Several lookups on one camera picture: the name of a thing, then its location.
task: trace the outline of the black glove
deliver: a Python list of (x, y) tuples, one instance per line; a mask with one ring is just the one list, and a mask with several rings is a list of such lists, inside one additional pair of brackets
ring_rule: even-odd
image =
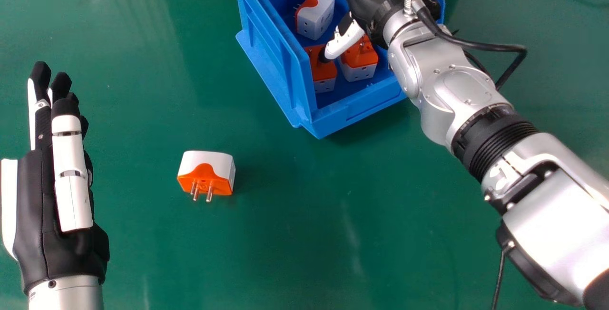
[[(62, 232), (55, 195), (51, 121), (60, 115), (80, 118), (82, 137), (88, 122), (69, 92), (71, 80), (60, 72), (49, 87), (50, 68), (35, 64), (28, 80), (30, 141), (32, 150), (18, 161), (2, 160), (2, 239), (9, 254), (19, 262), (22, 288), (73, 275), (93, 275), (105, 280), (109, 261), (108, 235), (97, 224), (91, 228)], [(89, 199), (93, 213), (93, 165), (85, 152)]]

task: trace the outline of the robotic hand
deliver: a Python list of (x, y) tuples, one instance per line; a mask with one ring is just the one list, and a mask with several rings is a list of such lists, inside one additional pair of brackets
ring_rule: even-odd
[[(609, 309), (609, 182), (520, 117), (498, 92), (526, 48), (453, 37), (435, 23), (434, 0), (347, 2), (352, 20), (339, 25), (324, 58), (348, 48), (350, 26), (387, 48), (425, 135), (463, 163), (502, 216), (496, 232), (501, 262), (507, 255), (541, 297)], [(466, 48), (519, 55), (494, 83)]]
[(0, 165), (2, 241), (30, 310), (101, 310), (108, 235), (94, 223), (93, 165), (71, 80), (39, 61), (28, 79), (31, 151)]

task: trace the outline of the blue bin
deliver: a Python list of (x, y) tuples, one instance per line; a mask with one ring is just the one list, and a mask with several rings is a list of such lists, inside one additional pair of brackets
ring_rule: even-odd
[[(311, 65), (303, 47), (327, 43), (342, 16), (346, 0), (336, 0), (334, 23), (317, 41), (295, 35), (294, 7), (304, 0), (238, 0), (243, 30), (237, 40), (265, 81), (290, 124), (303, 126), (318, 139), (403, 100), (389, 71), (387, 51), (376, 48), (374, 78), (348, 83), (341, 70), (333, 92), (315, 94)], [(442, 5), (444, 17), (444, 0)]]

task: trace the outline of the orange and white plug adapter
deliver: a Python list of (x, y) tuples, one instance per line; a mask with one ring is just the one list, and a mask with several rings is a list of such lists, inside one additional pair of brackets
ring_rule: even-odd
[(319, 52), (324, 50), (325, 46), (325, 44), (321, 44), (304, 48), (311, 61), (311, 74), (313, 74), (316, 94), (333, 91), (336, 84), (336, 76), (338, 75), (334, 61), (329, 61), (328, 63), (319, 61)]
[(200, 193), (207, 193), (206, 201), (213, 195), (232, 195), (235, 182), (233, 156), (220, 152), (187, 151), (182, 156), (178, 170), (178, 183), (193, 200)]
[(339, 59), (341, 71), (347, 82), (373, 78), (378, 63), (379, 56), (367, 35), (341, 54)]
[(296, 9), (296, 33), (317, 40), (334, 18), (334, 0), (305, 0)]

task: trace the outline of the green surface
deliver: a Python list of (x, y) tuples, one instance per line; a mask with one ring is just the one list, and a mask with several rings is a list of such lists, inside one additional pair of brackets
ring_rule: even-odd
[[(526, 44), (504, 89), (609, 175), (607, 0), (447, 0), (462, 37)], [(487, 310), (499, 218), (409, 104), (327, 139), (293, 129), (243, 54), (236, 0), (0, 0), (0, 156), (28, 150), (33, 63), (67, 71), (110, 236), (109, 310)], [(494, 74), (509, 62), (480, 54)], [(233, 154), (236, 195), (193, 203), (185, 150)], [(0, 253), (0, 307), (26, 308)], [(561, 310), (508, 265), (500, 309)]]

